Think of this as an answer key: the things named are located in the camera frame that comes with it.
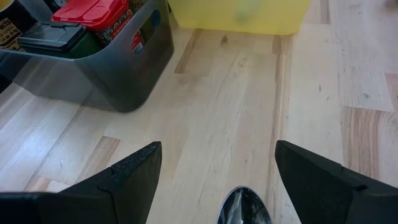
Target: printed label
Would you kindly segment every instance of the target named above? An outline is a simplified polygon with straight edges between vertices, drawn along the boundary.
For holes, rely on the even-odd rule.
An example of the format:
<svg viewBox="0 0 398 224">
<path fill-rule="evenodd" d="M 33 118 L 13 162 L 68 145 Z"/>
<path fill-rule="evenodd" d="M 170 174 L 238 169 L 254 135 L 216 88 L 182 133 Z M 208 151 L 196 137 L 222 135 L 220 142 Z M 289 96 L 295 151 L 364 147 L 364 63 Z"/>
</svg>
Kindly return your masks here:
<svg viewBox="0 0 398 224">
<path fill-rule="evenodd" d="M 141 33 L 138 31 L 136 32 L 136 34 L 134 35 L 134 37 L 132 38 L 131 41 L 131 48 L 132 51 L 138 55 L 141 53 L 141 51 L 144 48 L 144 44 L 142 44 L 142 38 L 141 38 Z"/>
<path fill-rule="evenodd" d="M 128 9 L 119 17 L 119 19 L 113 25 L 105 30 L 97 32 L 97 37 L 102 41 L 102 43 L 109 44 L 120 33 L 120 31 L 130 21 L 131 18 L 132 11 Z"/>
<path fill-rule="evenodd" d="M 8 18 L 0 21 L 0 49 L 21 50 L 17 41 L 21 34 Z"/>
</svg>

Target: storage bin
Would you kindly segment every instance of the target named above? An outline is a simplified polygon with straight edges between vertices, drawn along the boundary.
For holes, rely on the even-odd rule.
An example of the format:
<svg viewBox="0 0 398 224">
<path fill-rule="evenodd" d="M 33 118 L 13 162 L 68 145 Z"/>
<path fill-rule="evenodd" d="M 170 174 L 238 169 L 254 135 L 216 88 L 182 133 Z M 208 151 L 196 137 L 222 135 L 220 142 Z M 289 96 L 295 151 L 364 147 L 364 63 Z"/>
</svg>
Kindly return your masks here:
<svg viewBox="0 0 398 224">
<path fill-rule="evenodd" d="M 311 0 L 169 0 L 182 27 L 289 35 Z"/>
<path fill-rule="evenodd" d="M 137 55 L 132 41 L 154 11 L 160 24 Z M 35 95 L 129 112 L 148 98 L 173 54 L 167 3 L 148 0 L 104 49 L 84 58 L 60 58 L 0 50 L 0 55 L 29 60 L 13 82 Z"/>
</svg>

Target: sticker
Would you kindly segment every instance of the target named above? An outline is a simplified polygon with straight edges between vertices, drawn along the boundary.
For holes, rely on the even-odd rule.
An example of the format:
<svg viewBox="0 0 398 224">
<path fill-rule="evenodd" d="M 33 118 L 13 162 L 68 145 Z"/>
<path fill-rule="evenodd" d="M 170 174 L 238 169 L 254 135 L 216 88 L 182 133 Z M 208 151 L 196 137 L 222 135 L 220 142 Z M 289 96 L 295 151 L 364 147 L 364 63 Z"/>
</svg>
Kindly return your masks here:
<svg viewBox="0 0 398 224">
<path fill-rule="evenodd" d="M 136 32 L 136 34 L 132 38 L 131 48 L 136 55 L 139 55 L 144 48 L 144 44 L 142 44 L 141 33 L 139 31 Z"/>
<path fill-rule="evenodd" d="M 17 41 L 21 34 L 8 18 L 0 21 L 0 49 L 21 50 Z"/>
</svg>

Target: red container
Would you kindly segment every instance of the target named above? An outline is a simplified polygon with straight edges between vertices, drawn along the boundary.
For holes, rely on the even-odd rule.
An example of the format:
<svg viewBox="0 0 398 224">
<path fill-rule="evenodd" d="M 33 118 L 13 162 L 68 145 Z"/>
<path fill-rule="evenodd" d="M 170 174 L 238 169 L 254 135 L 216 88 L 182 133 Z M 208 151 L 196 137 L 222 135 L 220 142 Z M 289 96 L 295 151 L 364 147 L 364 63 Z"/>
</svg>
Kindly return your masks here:
<svg viewBox="0 0 398 224">
<path fill-rule="evenodd" d="M 131 17 L 128 0 L 71 0 L 52 16 L 52 20 L 79 23 L 108 44 Z"/>
</svg>

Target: black lid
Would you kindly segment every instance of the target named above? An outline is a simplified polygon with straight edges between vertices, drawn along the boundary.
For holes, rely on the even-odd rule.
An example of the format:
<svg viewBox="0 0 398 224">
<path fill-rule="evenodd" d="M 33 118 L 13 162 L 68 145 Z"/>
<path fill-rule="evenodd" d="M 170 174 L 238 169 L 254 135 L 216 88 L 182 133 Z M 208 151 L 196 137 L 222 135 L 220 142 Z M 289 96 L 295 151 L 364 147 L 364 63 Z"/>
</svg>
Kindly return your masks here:
<svg viewBox="0 0 398 224">
<path fill-rule="evenodd" d="M 80 24 L 49 22 L 36 23 L 18 38 L 21 47 L 66 51 L 78 43 L 86 34 Z"/>
</svg>

